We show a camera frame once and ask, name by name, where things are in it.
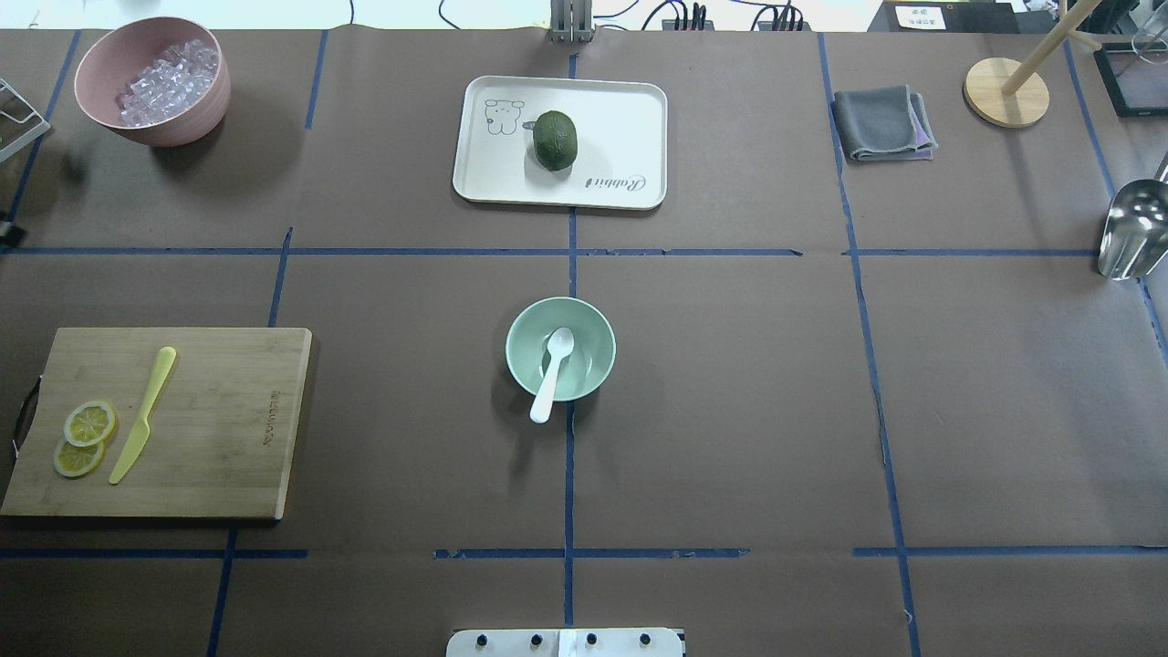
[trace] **pink bowl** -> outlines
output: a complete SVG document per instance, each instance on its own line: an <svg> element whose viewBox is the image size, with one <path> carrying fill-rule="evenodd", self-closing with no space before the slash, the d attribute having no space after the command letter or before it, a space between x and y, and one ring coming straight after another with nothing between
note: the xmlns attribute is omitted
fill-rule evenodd
<svg viewBox="0 0 1168 657"><path fill-rule="evenodd" d="M167 47L194 39L220 54L210 89L194 105L166 120L141 127L121 125L118 92ZM147 146L181 146L206 136L223 119L231 97L231 76L218 40L203 26L176 18L144 19L106 34L85 53L77 64L74 95L89 118L126 139Z"/></svg>

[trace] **white label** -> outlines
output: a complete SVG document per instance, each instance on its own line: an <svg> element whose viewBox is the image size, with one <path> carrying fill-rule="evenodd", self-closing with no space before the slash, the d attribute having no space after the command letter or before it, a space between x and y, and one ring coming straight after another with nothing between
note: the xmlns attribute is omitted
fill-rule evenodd
<svg viewBox="0 0 1168 657"><path fill-rule="evenodd" d="M945 29L940 7L896 7L896 22L909 29Z"/></svg>

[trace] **knife handle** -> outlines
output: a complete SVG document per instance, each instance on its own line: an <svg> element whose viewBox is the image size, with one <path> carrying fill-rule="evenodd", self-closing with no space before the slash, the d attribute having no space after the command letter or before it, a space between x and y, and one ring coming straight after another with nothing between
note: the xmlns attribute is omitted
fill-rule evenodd
<svg viewBox="0 0 1168 657"><path fill-rule="evenodd" d="M162 383L166 382L167 375L171 374L171 367L174 366L174 359L178 355L179 352L174 351L174 347L158 350L158 357L154 359L154 369L151 371L150 381L146 383L146 394L142 395L142 403L138 407L139 417L146 417L150 415L150 410L154 408L158 394L162 390Z"/></svg>

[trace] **white floor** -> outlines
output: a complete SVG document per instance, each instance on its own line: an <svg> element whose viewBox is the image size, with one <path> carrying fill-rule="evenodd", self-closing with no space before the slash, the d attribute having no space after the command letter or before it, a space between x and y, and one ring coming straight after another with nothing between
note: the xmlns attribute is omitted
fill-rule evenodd
<svg viewBox="0 0 1168 657"><path fill-rule="evenodd" d="M1024 11L1023 0L1011 0ZM660 0L640 0L617 19L598 19L640 29ZM760 6L736 0L705 0L707 20L719 30L750 29ZM881 0L794 0L816 32L865 32ZM633 0L593 0L593 14L614 14ZM449 29L438 0L353 0L355 22L390 29ZM468 29L549 23L549 0L445 0L443 14ZM0 0L0 28L111 29L139 18L181 15L211 29L325 29L349 22L348 0ZM656 19L673 18L673 11ZM649 29L660 29L654 20Z"/></svg>

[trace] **yellow knife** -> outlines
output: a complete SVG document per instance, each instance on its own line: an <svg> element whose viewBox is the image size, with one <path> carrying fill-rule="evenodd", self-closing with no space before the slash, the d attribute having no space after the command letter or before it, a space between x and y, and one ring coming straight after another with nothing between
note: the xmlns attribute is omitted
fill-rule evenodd
<svg viewBox="0 0 1168 657"><path fill-rule="evenodd" d="M134 428L130 430L126 445L121 448L121 456L118 457L118 462L113 465L113 472L110 473L111 484L117 484L126 476L130 468L138 461L138 455L142 452L142 448L146 447L146 440L150 438L150 423L146 420L150 416L151 409L154 408L154 402L158 400L158 393L162 389L162 383L166 382L166 378L171 374L171 367L174 365L176 355L179 354L174 351L174 347L162 347L158 351L158 358L154 359L154 369L151 371L150 382L146 383L146 394L142 395L142 403L138 407L138 417L134 420Z"/></svg>

